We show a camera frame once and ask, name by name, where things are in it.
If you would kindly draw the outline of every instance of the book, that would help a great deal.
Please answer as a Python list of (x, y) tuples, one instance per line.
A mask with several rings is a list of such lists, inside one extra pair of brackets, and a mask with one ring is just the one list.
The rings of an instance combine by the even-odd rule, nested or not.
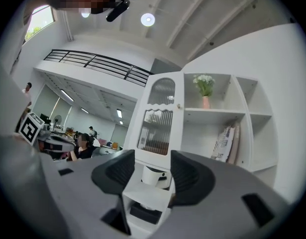
[(231, 150), (230, 150), (230, 154), (229, 154), (227, 163), (236, 164), (239, 139), (240, 139), (240, 123), (236, 122), (232, 127), (234, 127), (235, 130), (234, 130), (234, 137), (233, 137), (232, 146), (231, 146)]
[(234, 127), (227, 126), (224, 128), (223, 132), (219, 134), (216, 144), (214, 146), (213, 153), (211, 155), (212, 159), (221, 162), (227, 161), (232, 146), (234, 131)]

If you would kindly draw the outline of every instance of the white bookshelf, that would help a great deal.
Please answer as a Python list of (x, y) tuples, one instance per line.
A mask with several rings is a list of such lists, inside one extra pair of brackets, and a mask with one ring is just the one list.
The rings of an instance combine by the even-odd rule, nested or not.
[[(169, 171), (172, 149), (210, 158), (218, 135), (232, 121), (240, 123), (235, 165), (253, 172), (264, 183), (273, 186), (278, 162), (277, 132), (269, 100), (260, 82), (228, 74), (208, 74), (215, 79), (215, 85), (209, 99), (210, 109), (203, 109), (202, 96), (193, 83), (195, 75), (199, 74), (176, 72), (150, 76), (138, 114), (135, 115), (138, 120), (132, 132), (130, 148), (136, 150), (136, 166), (123, 197), (124, 203), (127, 203), (127, 220), (132, 233), (134, 231), (132, 237), (136, 239), (146, 238), (169, 216), (171, 210), (167, 206), (175, 189), (173, 181), (170, 191), (144, 185), (140, 181), (143, 166)], [(164, 78), (172, 79), (175, 83), (175, 94), (170, 97), (174, 98), (174, 103), (148, 104), (153, 84)], [(173, 112), (169, 148), (165, 156), (137, 148), (140, 129), (145, 126), (143, 114), (149, 110)], [(148, 224), (131, 216), (128, 208), (132, 201), (162, 211), (158, 224)]]
[(247, 103), (252, 131), (252, 158), (249, 171), (259, 171), (278, 163), (278, 143), (272, 109), (259, 81), (236, 77)]

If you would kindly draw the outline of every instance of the ceiling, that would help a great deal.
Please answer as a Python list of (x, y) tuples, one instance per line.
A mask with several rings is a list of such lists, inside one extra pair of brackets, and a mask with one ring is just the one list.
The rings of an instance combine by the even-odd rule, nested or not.
[[(288, 17), (275, 0), (130, 0), (130, 8), (114, 22), (107, 13), (83, 18), (68, 13), (73, 35), (90, 29), (107, 29), (152, 40), (191, 61), (240, 36), (287, 23)], [(140, 18), (155, 15), (155, 24), (145, 27)]]
[[(72, 105), (116, 124), (120, 124), (119, 121), (122, 120), (123, 126), (129, 126), (136, 102), (97, 89), (88, 83), (81, 84), (51, 74), (40, 74), (46, 80), (47, 85), (70, 104), (72, 102), (61, 92), (61, 89), (74, 100)], [(116, 109), (122, 111), (122, 119), (117, 116)]]

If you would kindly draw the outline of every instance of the ribbed glass panel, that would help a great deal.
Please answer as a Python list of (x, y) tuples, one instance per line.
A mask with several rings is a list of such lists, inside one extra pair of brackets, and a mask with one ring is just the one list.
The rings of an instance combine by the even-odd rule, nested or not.
[(173, 112), (146, 111), (137, 147), (167, 155)]
[(174, 103), (175, 82), (169, 78), (163, 78), (155, 82), (151, 89), (148, 103), (170, 105)]

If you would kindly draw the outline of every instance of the computer monitor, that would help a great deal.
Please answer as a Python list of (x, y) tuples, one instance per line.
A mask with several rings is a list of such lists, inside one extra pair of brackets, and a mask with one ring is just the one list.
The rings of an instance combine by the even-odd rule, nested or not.
[(50, 124), (50, 120), (48, 116), (41, 114), (40, 119), (42, 119), (46, 124)]

